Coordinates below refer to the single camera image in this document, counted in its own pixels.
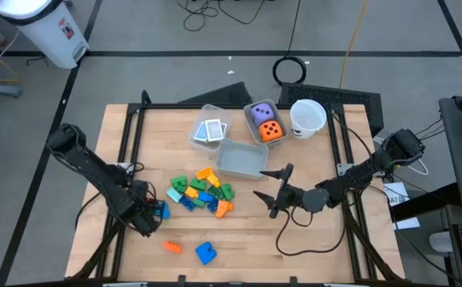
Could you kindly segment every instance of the wooden tabletop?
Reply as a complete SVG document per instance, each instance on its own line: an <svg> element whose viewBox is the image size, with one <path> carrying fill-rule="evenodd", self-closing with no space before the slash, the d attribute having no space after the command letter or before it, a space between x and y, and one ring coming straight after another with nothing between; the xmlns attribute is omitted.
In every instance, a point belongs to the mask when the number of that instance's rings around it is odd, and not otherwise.
<svg viewBox="0 0 462 287"><path fill-rule="evenodd" d="M111 104L106 108L96 148L96 153L106 162L117 160L126 108L125 104ZM345 111L348 126L373 149L364 107L346 105ZM215 160L193 150L188 143L188 133L198 112L189 109L152 109L145 112L138 157L138 161L145 165L145 170L137 173L136 179L148 180L155 185L158 198L168 201L172 217L165 220L150 238L143 238L137 232L126 230L119 280L177 281L178 275L184 274L187 281L287 282L290 276L296 276L299 282L353 282L346 237L329 254L286 257L276 250L275 239L286 221L286 215L279 213L276 219L270 219L266 205L252 193L256 190L276 196L280 184L276 179L253 181L221 175L216 171L220 181L230 183L236 192L233 200L235 209L221 219L216 218L206 208L196 208L189 212L167 197L165 191L170 186L170 178L186 175L191 179L198 170L207 166L213 166L215 170ZM232 112L234 119L228 137L252 144L253 139L243 111ZM289 125L289 110L280 112L285 123ZM337 128L337 133L345 162L340 128ZM131 153L132 135L133 128L128 143L127 160ZM349 137L356 162L367 159L367 152L357 137L351 133ZM278 170L287 163L294 165L290 184L296 187L308 190L324 179L333 178L334 158L327 125L308 140L298 140L290 136L279 146L270 149L268 170ZM379 179L375 179L373 185L383 188ZM96 192L89 184L85 201ZM362 201L371 242L394 272L403 277L404 271L385 196L368 189L364 192ZM105 201L99 197L80 217L66 276L76 273L96 249L102 237L106 214ZM294 215L299 222L308 222L310 218L303 210L297 210ZM325 207L323 212L314 216L312 224L307 228L290 222L281 237L280 246L286 252L324 250L337 242L341 232L341 207ZM178 255L163 250L163 240L181 244L183 253ZM206 266L202 265L195 253L195 248L204 242L211 242L218 253ZM363 249L359 241L356 242L361 274L367 277ZM113 247L109 249L108 258L112 257ZM109 271L110 265L107 264L105 270Z"/></svg>

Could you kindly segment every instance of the white cup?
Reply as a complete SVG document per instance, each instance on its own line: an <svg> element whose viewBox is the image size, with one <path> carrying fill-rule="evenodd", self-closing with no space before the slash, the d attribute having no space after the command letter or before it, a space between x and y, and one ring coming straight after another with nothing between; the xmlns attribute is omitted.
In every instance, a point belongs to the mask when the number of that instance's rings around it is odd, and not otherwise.
<svg viewBox="0 0 462 287"><path fill-rule="evenodd" d="M326 124L325 109L314 100L297 100L290 111L291 133L298 139L308 139Z"/></svg>

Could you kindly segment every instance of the gray floor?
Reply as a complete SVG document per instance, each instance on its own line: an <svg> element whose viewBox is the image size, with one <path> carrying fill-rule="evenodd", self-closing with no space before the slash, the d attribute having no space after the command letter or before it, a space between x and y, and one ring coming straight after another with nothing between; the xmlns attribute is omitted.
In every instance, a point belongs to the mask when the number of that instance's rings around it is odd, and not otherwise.
<svg viewBox="0 0 462 287"><path fill-rule="evenodd" d="M83 30L96 0L73 1L71 12ZM462 35L462 0L446 2ZM247 19L259 3L243 0L222 5ZM292 50L347 49L361 2L302 0L301 7ZM187 13L175 0L104 0L89 44L92 51L284 50L289 44L295 9L294 0L266 2L251 25L243 26L220 14L209 18L201 31L192 33L183 29ZM188 25L196 26L199 20L193 18ZM1 19L0 30L9 38L15 33L15 28ZM371 0L354 49L459 51L438 2L428 0ZM37 48L20 35L10 50ZM26 59L4 57L20 74L23 96L19 100L0 97L0 265L69 75L68 70L46 67L42 61L27 67ZM136 102L144 88L153 102L174 103L244 81L256 100L277 100L281 89L271 76L277 59L227 55L87 57L81 63L63 119L81 126L89 146L95 147L105 105ZM309 63L306 84L338 87L342 57L302 59ZM285 81L296 80L299 75L297 66L289 63L282 64L279 73ZM0 79L10 76L0 66ZM351 57L344 88L381 94L386 131L418 131L438 119L438 99L462 95L462 57ZM408 169L400 170L399 176L429 190L453 182L444 135L425 143L424 162L429 176ZM84 190L82 178L49 161L8 284L62 279ZM403 234L442 265L427 244L428 235L441 229L438 213L421 217L421 223L419 230ZM424 283L446 282L409 246L398 242L408 278Z"/></svg>

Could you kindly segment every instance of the trash can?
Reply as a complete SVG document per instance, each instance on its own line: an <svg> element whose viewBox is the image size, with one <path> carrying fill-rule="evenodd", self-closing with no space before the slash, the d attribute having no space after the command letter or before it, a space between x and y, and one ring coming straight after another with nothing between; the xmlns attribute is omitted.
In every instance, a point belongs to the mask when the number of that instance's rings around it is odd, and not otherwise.
<svg viewBox="0 0 462 287"><path fill-rule="evenodd" d="M89 49L62 0L1 0L0 17L17 26L61 68L76 67Z"/></svg>

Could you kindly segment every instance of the deck of cards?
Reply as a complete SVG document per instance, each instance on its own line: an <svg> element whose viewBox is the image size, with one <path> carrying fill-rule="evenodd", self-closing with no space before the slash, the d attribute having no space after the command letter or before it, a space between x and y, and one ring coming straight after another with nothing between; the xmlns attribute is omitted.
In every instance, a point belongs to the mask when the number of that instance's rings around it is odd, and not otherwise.
<svg viewBox="0 0 462 287"><path fill-rule="evenodd" d="M200 123L194 140L204 143L223 140L227 132L227 124L221 123L220 120L205 120Z"/></svg>

